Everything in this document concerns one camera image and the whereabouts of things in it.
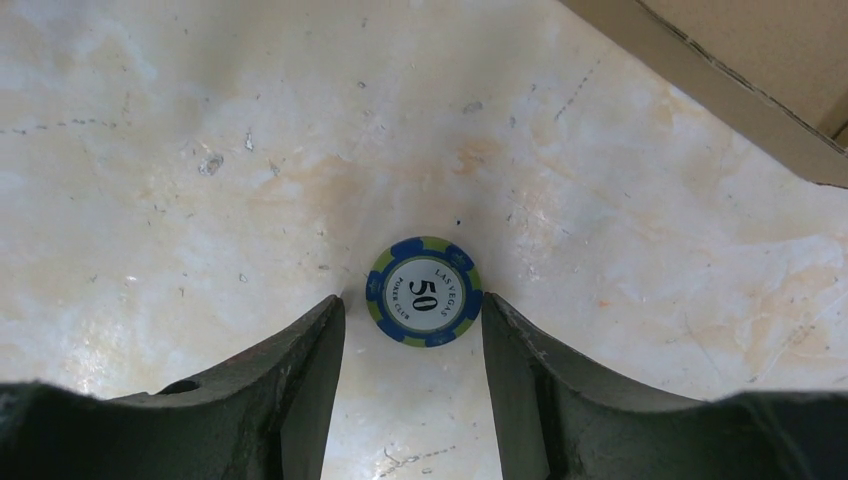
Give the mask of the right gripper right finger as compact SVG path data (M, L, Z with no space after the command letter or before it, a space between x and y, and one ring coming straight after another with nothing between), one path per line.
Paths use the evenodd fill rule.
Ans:
M483 350L506 479L843 479L847 396L747 391L699 401L611 370L482 303Z

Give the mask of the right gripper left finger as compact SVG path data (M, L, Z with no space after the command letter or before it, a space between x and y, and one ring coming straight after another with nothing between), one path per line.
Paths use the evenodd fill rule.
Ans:
M158 393L98 399L1 387L5 479L318 479L345 340L331 295L294 323Z

